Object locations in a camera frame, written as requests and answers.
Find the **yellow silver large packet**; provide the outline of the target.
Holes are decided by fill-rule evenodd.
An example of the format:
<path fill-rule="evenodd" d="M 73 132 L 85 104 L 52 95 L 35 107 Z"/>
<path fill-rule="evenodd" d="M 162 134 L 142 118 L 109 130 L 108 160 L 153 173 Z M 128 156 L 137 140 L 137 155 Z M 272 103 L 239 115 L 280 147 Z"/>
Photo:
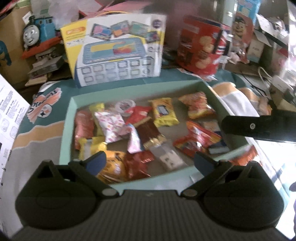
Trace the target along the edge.
<path fill-rule="evenodd" d="M 80 138 L 79 160 L 84 161 L 100 151 L 107 150 L 105 137 Z"/>

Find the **blue white cracker packet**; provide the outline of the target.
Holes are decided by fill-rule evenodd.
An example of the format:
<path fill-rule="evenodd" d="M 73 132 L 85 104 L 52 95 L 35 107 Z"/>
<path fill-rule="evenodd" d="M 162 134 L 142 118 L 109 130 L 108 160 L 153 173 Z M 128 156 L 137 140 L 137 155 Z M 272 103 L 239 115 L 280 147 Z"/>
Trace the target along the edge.
<path fill-rule="evenodd" d="M 221 136 L 221 140 L 219 142 L 212 144 L 208 147 L 209 154 L 224 154 L 230 151 L 229 147 L 226 145 L 224 139 L 222 138 L 222 132 L 220 130 L 217 120 L 204 121 L 202 125 L 205 129 Z"/>

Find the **orange yellow small packet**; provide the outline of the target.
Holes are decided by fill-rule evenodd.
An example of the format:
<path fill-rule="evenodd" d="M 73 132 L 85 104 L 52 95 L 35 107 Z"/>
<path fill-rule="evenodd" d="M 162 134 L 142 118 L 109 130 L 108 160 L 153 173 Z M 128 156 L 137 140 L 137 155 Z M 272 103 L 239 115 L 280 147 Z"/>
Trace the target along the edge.
<path fill-rule="evenodd" d="M 122 183 L 127 181 L 125 170 L 125 152 L 121 151 L 105 151 L 106 165 L 96 176 L 99 180 L 106 184 Z"/>

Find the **red yellow gummy packet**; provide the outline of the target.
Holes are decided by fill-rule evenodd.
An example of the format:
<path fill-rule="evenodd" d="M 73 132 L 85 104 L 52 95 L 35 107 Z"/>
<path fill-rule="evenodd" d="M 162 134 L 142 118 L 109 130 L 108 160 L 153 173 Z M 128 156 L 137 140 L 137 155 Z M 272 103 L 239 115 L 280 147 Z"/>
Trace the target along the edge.
<path fill-rule="evenodd" d="M 203 128 L 201 125 L 186 121 L 188 134 L 173 142 L 173 146 L 183 154 L 193 158 L 196 152 L 208 153 L 208 148 L 217 144 L 222 137 L 215 132 Z"/>

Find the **white cow pattern candy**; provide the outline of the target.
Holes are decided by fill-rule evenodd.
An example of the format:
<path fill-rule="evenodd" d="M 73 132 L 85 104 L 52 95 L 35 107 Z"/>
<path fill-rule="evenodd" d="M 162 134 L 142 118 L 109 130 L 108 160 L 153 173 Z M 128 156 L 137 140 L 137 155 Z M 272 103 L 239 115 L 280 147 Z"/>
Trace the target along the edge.
<path fill-rule="evenodd" d="M 177 153 L 177 150 L 171 143 L 167 141 L 158 146 L 149 149 L 166 171 L 171 172 L 187 166 L 184 160 Z"/>

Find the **long salmon red packet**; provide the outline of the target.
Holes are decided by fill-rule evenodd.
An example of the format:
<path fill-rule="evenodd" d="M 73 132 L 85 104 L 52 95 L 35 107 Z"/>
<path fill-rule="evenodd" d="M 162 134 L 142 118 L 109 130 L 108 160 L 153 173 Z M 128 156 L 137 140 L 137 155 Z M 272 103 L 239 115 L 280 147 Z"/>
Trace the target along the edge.
<path fill-rule="evenodd" d="M 91 138 L 94 132 L 94 121 L 92 114 L 87 110 L 80 110 L 75 115 L 75 130 L 74 130 L 74 143 L 75 149 L 80 150 L 79 139 Z"/>

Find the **red crinkled candy packet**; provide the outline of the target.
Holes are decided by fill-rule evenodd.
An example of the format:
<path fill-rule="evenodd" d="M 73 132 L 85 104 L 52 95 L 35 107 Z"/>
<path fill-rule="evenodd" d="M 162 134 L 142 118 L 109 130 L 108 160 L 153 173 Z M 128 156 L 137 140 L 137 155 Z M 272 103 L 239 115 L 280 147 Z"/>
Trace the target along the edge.
<path fill-rule="evenodd" d="M 149 178 L 147 164 L 153 160 L 154 155 L 150 151 L 142 151 L 134 154 L 127 152 L 123 160 L 127 179 L 134 181 Z"/>

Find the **pink floral white packet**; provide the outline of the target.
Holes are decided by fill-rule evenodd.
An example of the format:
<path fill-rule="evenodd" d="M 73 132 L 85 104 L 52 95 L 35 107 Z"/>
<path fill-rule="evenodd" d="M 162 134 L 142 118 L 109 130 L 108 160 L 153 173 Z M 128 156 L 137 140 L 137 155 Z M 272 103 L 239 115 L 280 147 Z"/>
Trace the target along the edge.
<path fill-rule="evenodd" d="M 107 144 L 122 140 L 119 133 L 125 126 L 125 122 L 119 113 L 96 111 L 94 115 L 103 131 Z"/>

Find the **pink strawberry candy packet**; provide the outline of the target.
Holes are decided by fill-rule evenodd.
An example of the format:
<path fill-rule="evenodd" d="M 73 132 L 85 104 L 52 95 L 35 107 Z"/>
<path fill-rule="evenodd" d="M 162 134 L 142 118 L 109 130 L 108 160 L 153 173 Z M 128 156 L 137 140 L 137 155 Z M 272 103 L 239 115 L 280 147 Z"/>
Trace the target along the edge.
<path fill-rule="evenodd" d="M 129 130 L 129 141 L 127 151 L 131 154 L 139 153 L 144 150 L 136 128 L 132 124 L 127 125 Z"/>

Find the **orange noodle snack packet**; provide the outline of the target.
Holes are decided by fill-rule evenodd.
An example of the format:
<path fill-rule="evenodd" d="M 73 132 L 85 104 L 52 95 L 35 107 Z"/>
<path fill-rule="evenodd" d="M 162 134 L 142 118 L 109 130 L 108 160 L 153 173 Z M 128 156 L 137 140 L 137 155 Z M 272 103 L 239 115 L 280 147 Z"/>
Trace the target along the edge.
<path fill-rule="evenodd" d="M 188 107 L 188 117 L 191 120 L 215 115 L 215 110 L 208 104 L 206 94 L 202 91 L 186 94 L 178 98 Z"/>

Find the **maroon gold bar packet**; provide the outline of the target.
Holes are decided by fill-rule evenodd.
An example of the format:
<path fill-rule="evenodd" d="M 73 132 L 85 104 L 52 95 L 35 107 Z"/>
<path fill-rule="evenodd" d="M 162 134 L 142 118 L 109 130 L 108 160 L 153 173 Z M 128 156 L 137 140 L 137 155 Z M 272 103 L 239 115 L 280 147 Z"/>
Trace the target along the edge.
<path fill-rule="evenodd" d="M 135 123 L 134 127 L 137 130 L 145 150 L 160 146 L 167 141 L 166 137 L 159 132 L 151 117 L 147 117 L 140 122 Z"/>

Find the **small red packet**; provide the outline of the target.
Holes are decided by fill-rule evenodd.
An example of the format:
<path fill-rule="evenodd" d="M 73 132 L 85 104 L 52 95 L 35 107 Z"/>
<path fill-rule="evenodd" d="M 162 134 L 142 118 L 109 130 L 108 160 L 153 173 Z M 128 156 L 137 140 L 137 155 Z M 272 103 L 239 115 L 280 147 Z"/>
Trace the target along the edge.
<path fill-rule="evenodd" d="M 135 124 L 145 119 L 151 111 L 150 106 L 135 106 L 130 117 L 125 121 L 126 125 Z"/>

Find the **clear plastic jelly cup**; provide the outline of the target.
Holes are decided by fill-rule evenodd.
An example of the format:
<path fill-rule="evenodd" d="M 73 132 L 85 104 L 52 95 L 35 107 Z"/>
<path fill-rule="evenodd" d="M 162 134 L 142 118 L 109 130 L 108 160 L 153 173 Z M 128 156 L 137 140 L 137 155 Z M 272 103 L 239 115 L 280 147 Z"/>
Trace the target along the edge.
<path fill-rule="evenodd" d="M 130 116 L 133 113 L 133 109 L 136 106 L 135 102 L 131 99 L 125 99 L 115 104 L 115 111 L 122 116 Z"/>

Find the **yellow biscuit packet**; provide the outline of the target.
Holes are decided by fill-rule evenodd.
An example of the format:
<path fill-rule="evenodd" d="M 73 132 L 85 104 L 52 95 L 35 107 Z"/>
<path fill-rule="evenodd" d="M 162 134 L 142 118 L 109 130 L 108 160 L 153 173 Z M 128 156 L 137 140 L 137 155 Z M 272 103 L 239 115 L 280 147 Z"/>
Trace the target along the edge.
<path fill-rule="evenodd" d="M 153 99 L 149 100 L 149 103 L 152 105 L 154 124 L 157 128 L 162 126 L 175 126 L 180 123 L 174 111 L 171 98 L 163 97 Z"/>

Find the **orange silver snack packet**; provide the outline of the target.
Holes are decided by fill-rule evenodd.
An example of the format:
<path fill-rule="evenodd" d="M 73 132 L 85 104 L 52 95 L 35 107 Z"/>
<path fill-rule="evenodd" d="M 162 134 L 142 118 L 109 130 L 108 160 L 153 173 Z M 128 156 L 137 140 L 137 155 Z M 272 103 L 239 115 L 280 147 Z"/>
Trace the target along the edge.
<path fill-rule="evenodd" d="M 248 151 L 244 152 L 240 156 L 229 160 L 229 162 L 236 166 L 246 166 L 248 162 L 253 161 L 257 155 L 258 152 L 255 146 L 251 146 Z"/>

